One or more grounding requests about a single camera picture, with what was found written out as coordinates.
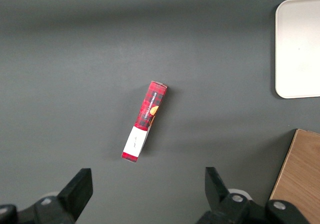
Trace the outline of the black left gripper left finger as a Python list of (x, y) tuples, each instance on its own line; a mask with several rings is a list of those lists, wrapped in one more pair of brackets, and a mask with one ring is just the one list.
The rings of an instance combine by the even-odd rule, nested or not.
[(0, 206), (2, 224), (74, 224), (93, 195), (92, 170), (83, 168), (57, 194), (47, 195), (18, 211), (13, 204)]

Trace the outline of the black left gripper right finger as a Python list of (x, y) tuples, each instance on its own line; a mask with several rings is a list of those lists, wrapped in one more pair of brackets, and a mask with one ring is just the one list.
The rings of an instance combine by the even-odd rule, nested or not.
[(290, 202), (270, 200), (264, 206), (226, 188), (214, 167), (205, 169), (205, 195), (210, 211), (198, 224), (308, 224), (307, 218)]

